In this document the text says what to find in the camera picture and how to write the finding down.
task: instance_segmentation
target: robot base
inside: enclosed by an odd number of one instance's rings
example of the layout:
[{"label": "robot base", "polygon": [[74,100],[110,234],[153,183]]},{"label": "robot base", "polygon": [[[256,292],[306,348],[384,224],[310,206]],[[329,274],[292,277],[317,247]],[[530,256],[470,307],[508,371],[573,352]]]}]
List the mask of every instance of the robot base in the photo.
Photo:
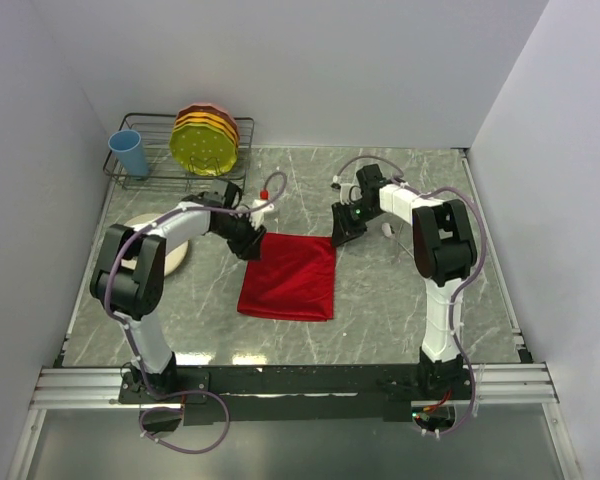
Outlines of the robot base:
[{"label": "robot base", "polygon": [[[209,390],[222,397],[232,421],[311,420],[382,418],[387,422],[410,422],[411,402],[435,401],[451,389],[452,400],[468,400],[471,389],[464,383],[468,372],[460,363],[452,383],[440,365],[263,365],[263,366],[176,366],[173,391]],[[432,396],[422,391],[426,380]],[[184,400],[184,425],[223,422],[217,402],[204,395],[168,400],[152,398],[132,372],[124,375],[121,404],[147,405]]]}]

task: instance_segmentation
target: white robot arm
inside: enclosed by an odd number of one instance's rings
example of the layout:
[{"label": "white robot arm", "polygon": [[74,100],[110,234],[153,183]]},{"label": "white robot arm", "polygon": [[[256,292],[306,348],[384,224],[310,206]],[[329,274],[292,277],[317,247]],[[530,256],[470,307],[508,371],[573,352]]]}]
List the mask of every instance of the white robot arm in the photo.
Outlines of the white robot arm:
[{"label": "white robot arm", "polygon": [[[356,172],[360,198],[337,202],[333,212],[332,245],[360,237],[366,222],[392,213],[413,231],[414,260],[427,292],[426,333],[420,352],[424,391],[452,384],[462,374],[462,357],[450,329],[452,294],[475,265],[478,255],[465,204],[461,200],[421,198],[384,178],[378,165]],[[453,325],[460,325],[462,292],[454,300]]]},{"label": "white robot arm", "polygon": [[[393,213],[409,225],[413,226],[413,211],[421,207],[437,207],[441,200],[423,199],[415,193],[400,188],[398,185],[387,185],[380,189],[380,209]],[[448,362],[460,353],[449,330],[449,305],[451,294],[462,283],[461,278],[447,280],[439,286],[431,278],[424,279],[427,291],[427,327],[422,341],[422,351],[433,362]],[[454,325],[460,325],[463,292],[455,299],[453,310]]]},{"label": "white robot arm", "polygon": [[[162,216],[163,221],[126,227],[108,228],[90,283],[91,295],[105,306],[107,282],[121,247],[135,232],[144,233],[132,244],[127,258],[137,258],[135,269],[120,267],[111,289],[111,310],[115,312],[129,342],[136,347],[152,387],[162,393],[172,390],[175,381],[175,354],[168,346],[155,311],[164,284],[164,261],[175,248],[198,235],[215,233],[227,240],[230,250],[243,260],[260,257],[260,243],[266,233],[264,214],[273,204],[252,213],[226,213],[200,210],[200,207],[230,209],[241,197],[240,189],[231,182],[216,180],[209,191],[183,199]],[[251,209],[266,200],[254,200]],[[133,358],[132,372],[140,375],[140,359]]]}]

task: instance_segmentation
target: dish rack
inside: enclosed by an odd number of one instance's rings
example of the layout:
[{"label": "dish rack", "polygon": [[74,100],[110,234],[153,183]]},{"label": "dish rack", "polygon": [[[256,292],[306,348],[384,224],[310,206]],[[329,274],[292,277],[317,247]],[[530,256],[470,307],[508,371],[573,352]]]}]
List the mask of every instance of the dish rack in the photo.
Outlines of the dish rack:
[{"label": "dish rack", "polygon": [[218,176],[202,176],[186,171],[171,156],[169,139],[176,115],[160,113],[128,113],[122,119],[119,130],[133,129],[142,136],[142,143],[149,163],[148,177],[135,177],[126,173],[118,159],[109,150],[102,170],[124,189],[148,189],[155,191],[193,192],[206,190],[217,178],[230,180],[243,191],[251,163],[251,144],[255,121],[251,117],[235,118],[240,133],[238,160],[230,172]]}]

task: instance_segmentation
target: red cloth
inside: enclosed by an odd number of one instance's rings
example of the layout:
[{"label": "red cloth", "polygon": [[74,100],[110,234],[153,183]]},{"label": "red cloth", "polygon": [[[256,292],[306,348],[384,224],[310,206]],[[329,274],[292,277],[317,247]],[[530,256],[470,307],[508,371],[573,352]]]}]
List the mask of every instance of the red cloth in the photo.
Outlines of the red cloth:
[{"label": "red cloth", "polygon": [[329,237],[267,233],[260,260],[251,261],[238,312],[280,320],[333,318],[336,251]]}]

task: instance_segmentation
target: plate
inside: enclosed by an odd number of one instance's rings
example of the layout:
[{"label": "plate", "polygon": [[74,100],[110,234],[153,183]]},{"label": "plate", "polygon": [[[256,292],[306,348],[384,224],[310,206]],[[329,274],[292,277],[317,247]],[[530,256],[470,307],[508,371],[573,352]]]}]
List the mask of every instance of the plate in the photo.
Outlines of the plate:
[{"label": "plate", "polygon": [[227,115],[231,116],[231,114],[229,113],[229,111],[226,108],[221,107],[220,105],[216,105],[215,103],[205,103],[205,102],[196,102],[196,103],[192,103],[191,105],[189,105],[187,108],[183,108],[182,110],[180,110],[178,112],[178,115],[180,115],[182,112],[184,112],[185,110],[191,108],[191,107],[209,107],[209,108],[215,108],[216,110],[218,110],[219,112],[222,113],[226,113]]},{"label": "plate", "polygon": [[197,175],[222,175],[238,160],[238,149],[231,139],[207,123],[185,123],[173,130],[169,149],[180,165]]},{"label": "plate", "polygon": [[194,103],[193,105],[180,110],[178,112],[178,117],[176,118],[176,123],[178,123],[178,118],[183,117],[183,116],[187,115],[188,113],[193,113],[193,112],[211,113],[211,114],[219,116],[220,118],[222,118],[223,120],[225,120],[226,122],[231,124],[233,129],[238,133],[238,137],[240,137],[240,130],[238,128],[238,124],[236,123],[235,119],[231,115],[229,115],[229,113],[226,110],[224,110],[224,109],[219,110],[218,107],[212,107],[212,106],[208,106],[208,105],[211,105],[211,104],[209,104],[209,103]]},{"label": "plate", "polygon": [[[160,213],[144,213],[133,217],[131,220],[125,222],[127,227],[133,227],[135,225],[142,225],[154,221],[156,218],[161,216]],[[173,250],[164,260],[164,276],[170,275],[173,271],[180,266],[184,261],[184,257],[187,255],[189,250],[189,242],[184,242],[178,248]],[[127,268],[136,268],[135,260],[123,260],[122,266]]]},{"label": "plate", "polygon": [[193,112],[182,117],[176,118],[175,124],[173,125],[173,129],[176,130],[178,127],[181,127],[185,123],[208,123],[213,125],[214,127],[220,128],[224,130],[229,138],[233,140],[233,142],[238,146],[239,136],[238,132],[236,132],[231,124],[229,124],[226,120],[218,117],[217,115],[213,115],[211,113],[204,112]]}]

